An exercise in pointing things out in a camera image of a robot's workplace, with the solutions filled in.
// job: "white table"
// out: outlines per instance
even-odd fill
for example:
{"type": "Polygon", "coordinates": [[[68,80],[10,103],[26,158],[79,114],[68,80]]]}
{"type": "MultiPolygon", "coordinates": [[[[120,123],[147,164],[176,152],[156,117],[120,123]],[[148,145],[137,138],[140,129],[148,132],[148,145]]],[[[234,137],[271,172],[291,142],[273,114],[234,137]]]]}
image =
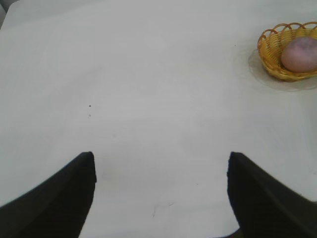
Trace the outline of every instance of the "white table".
{"type": "Polygon", "coordinates": [[[233,232],[231,151],[316,199],[317,83],[274,82],[254,52],[263,30],[315,20],[316,6],[14,3],[0,30],[0,205],[82,151],[98,176],[82,238],[233,232]]]}

